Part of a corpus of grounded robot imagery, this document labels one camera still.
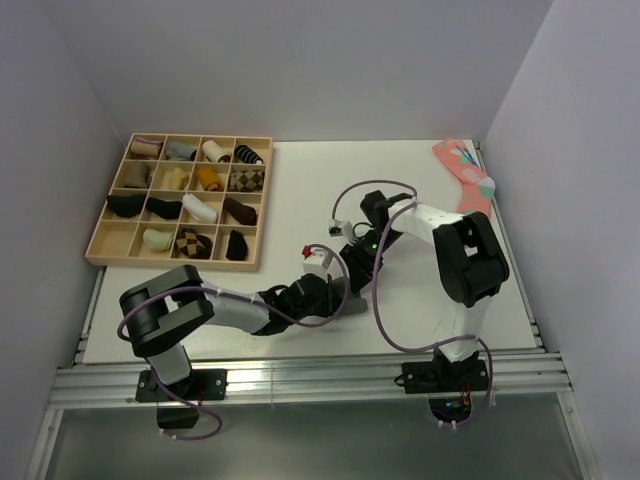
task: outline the gray floor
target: gray floor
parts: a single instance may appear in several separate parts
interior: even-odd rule
[[[217,410],[225,427],[201,442],[158,437],[150,409],[67,412],[47,478],[581,478],[555,395],[498,397],[457,433],[420,399]]]

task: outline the white sock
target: white sock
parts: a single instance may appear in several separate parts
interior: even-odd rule
[[[198,197],[190,193],[185,193],[182,197],[182,205],[200,223],[216,223],[218,221],[218,212],[206,203],[203,203]]]

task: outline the wooden tray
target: wooden tray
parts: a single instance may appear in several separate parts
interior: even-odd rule
[[[130,152],[131,142],[135,138],[142,137],[149,140],[161,140],[164,142],[159,158],[140,160]],[[236,145],[248,145],[264,160],[263,165],[248,165],[232,156],[230,163],[212,163],[208,161],[202,151],[202,144],[207,140],[213,140],[230,153]],[[195,161],[169,161],[165,155],[167,142],[182,142],[197,147]],[[120,265],[139,267],[166,267],[191,264],[198,268],[208,270],[232,270],[232,271],[256,271],[258,269],[258,257],[260,252],[260,237],[264,225],[264,211],[269,186],[273,155],[273,141],[271,138],[262,137],[225,137],[215,135],[173,135],[155,133],[134,133],[131,136],[127,150],[120,163],[116,178],[111,185],[110,195],[136,195],[146,194],[146,201],[150,197],[160,198],[166,201],[181,200],[185,193],[192,193],[203,202],[209,204],[218,211],[218,223],[198,223],[183,207],[177,220],[164,220],[154,215],[146,208],[140,215],[133,218],[116,216],[107,206],[100,214],[100,219],[91,237],[85,258],[94,265]],[[148,189],[124,188],[123,182],[127,171],[133,162],[145,162],[149,165],[152,179]],[[189,174],[189,181],[183,190],[170,190],[169,177],[176,167]],[[212,167],[218,177],[225,184],[224,191],[205,192],[198,182],[196,170],[201,167]],[[239,170],[263,170],[264,186],[262,192],[240,193],[229,192],[228,179],[231,172]],[[240,225],[235,219],[222,210],[222,202],[226,197],[235,198],[239,202],[250,205],[258,213],[256,226]],[[175,246],[161,253],[154,253],[147,249],[142,241],[142,235],[147,228],[160,231],[173,232],[174,238],[182,227],[194,229],[200,235],[206,235],[213,241],[211,257],[208,260],[194,260],[182,255]],[[244,261],[230,261],[225,258],[229,234],[232,230],[238,230],[243,235],[249,246],[249,255]]]

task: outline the metal frame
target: metal frame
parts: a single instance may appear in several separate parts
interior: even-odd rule
[[[486,170],[480,144],[474,142],[474,146],[480,165]],[[494,352],[495,395],[556,393],[584,478],[600,480],[602,476],[577,411],[573,388],[562,357],[559,353],[546,353],[495,199],[493,207],[537,344],[537,348],[533,349]],[[147,368],[144,363],[99,366],[82,363],[104,271],[105,269],[101,269],[96,278],[77,349],[76,364],[72,368],[61,369],[56,374],[29,466],[28,479],[45,478],[64,410],[176,405],[175,402],[135,402],[139,373]],[[397,354],[312,360],[193,362],[193,366],[196,369],[228,370],[227,397],[221,402],[205,402],[209,404],[367,401],[415,398],[416,395],[405,395],[404,390],[393,383],[393,378],[401,373],[402,363],[430,358],[430,354]],[[430,395],[431,398],[437,396],[446,395]]]

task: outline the beige sock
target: beige sock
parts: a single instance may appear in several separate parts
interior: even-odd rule
[[[171,190],[182,190],[189,180],[189,174],[182,170],[180,167],[176,167],[171,174],[171,181],[169,182],[169,188]]]
[[[173,233],[147,228],[142,234],[142,241],[152,252],[165,252],[173,245]]]

